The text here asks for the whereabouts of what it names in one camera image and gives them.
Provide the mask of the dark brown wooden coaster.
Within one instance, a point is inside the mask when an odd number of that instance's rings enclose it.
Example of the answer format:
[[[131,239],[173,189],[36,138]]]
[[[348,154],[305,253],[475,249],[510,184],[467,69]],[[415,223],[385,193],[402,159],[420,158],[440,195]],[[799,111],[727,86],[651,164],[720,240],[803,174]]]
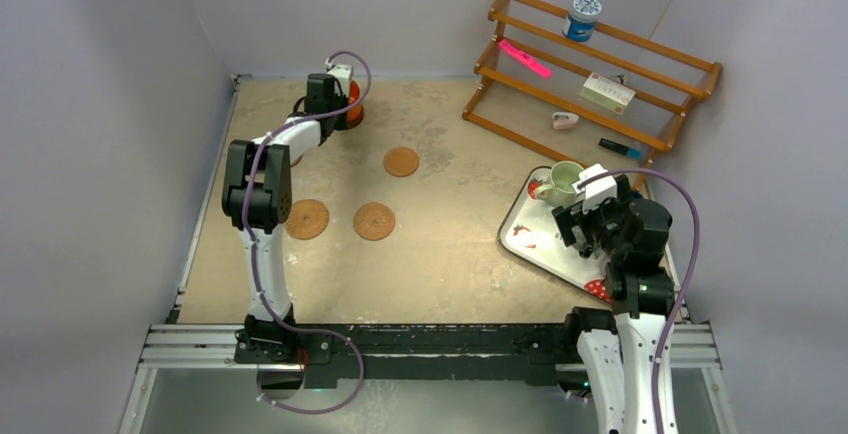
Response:
[[[364,112],[357,111],[356,113],[348,112],[341,123],[340,130],[349,130],[357,127],[364,119]]]

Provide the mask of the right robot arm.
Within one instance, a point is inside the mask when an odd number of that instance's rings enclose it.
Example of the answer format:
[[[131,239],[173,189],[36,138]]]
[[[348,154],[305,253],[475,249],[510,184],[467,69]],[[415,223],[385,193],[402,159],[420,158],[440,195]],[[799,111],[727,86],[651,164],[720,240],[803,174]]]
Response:
[[[675,283],[661,261],[672,216],[633,193],[624,172],[596,164],[573,184],[581,200],[552,216],[565,246],[588,259],[604,254],[609,311],[576,308],[561,346],[586,367],[602,433],[676,433],[667,343]]]

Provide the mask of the woven rattan coaster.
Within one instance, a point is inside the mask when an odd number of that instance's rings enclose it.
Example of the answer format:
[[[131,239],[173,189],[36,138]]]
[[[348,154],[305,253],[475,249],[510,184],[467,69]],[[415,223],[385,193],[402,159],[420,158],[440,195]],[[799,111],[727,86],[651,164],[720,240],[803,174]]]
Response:
[[[315,199],[303,199],[292,204],[285,229],[294,239],[310,240],[319,236],[328,224],[326,205]]]
[[[353,217],[354,231],[363,239],[379,241],[388,237],[396,226],[394,212],[386,205],[370,202],[361,206]]]

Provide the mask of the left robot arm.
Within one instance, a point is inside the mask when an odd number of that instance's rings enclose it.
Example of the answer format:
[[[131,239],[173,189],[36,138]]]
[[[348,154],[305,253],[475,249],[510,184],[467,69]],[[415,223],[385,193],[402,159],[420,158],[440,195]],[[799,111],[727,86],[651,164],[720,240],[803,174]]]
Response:
[[[304,95],[283,124],[227,149],[222,210],[244,244],[252,290],[243,327],[236,333],[239,363],[284,363],[294,359],[301,336],[294,331],[293,301],[282,254],[292,209],[291,165],[347,126],[354,69],[327,62],[308,76]]]

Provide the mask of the light green mug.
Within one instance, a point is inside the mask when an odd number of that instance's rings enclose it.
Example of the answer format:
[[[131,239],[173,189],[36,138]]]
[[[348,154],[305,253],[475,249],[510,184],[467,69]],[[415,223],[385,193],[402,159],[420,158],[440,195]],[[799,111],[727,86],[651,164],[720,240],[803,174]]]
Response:
[[[537,187],[530,190],[536,200],[542,200],[552,207],[568,207],[577,202],[579,192],[574,184],[580,180],[584,167],[572,161],[554,164]]]

